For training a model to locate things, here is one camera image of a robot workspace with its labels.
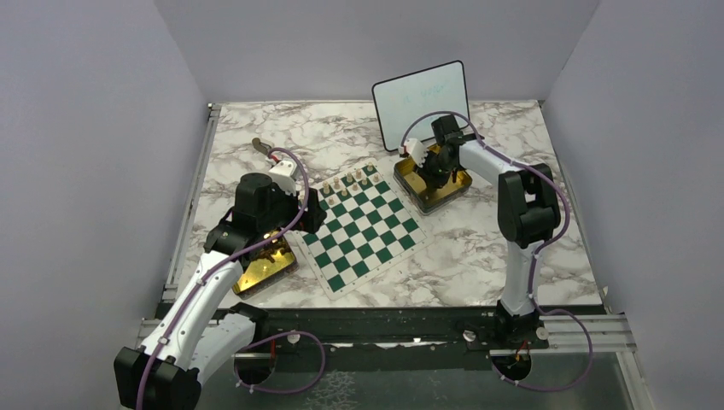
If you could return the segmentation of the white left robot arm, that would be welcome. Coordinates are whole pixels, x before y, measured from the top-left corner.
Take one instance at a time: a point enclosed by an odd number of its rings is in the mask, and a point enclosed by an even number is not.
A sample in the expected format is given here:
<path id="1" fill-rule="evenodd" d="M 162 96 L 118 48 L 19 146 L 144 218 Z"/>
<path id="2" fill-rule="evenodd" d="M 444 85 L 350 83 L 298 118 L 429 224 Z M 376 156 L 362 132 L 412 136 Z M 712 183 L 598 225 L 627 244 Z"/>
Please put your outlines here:
<path id="1" fill-rule="evenodd" d="M 157 327 L 114 359 L 120 403 L 130 409 L 193 409 L 203 385 L 237 351 L 265 346 L 262 311 L 228 313 L 209 330 L 249 258 L 287 231 L 316 232 L 324 222 L 318 193 L 303 170 L 248 173 L 233 206 L 209 232 L 196 272 Z"/>

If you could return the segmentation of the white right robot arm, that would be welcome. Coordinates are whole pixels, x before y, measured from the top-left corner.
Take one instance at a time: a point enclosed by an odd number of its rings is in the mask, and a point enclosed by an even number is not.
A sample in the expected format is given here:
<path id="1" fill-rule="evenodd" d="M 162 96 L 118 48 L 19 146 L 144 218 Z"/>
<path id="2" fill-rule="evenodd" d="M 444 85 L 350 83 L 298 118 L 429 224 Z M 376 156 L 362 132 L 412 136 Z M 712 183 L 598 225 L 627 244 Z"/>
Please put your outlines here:
<path id="1" fill-rule="evenodd" d="M 539 272 L 536 252 L 550 241 L 561 222 L 552 171 L 544 163 L 528 166 L 490 148 L 475 134 L 464 134 L 454 114 L 433 120 L 438 146 L 416 159 L 416 172 L 427 190 L 435 191 L 468 171 L 496 187 L 497 221 L 507 242 L 503 294 L 493 316 L 493 338 L 512 348 L 535 331 L 539 315 L 534 306 Z"/>

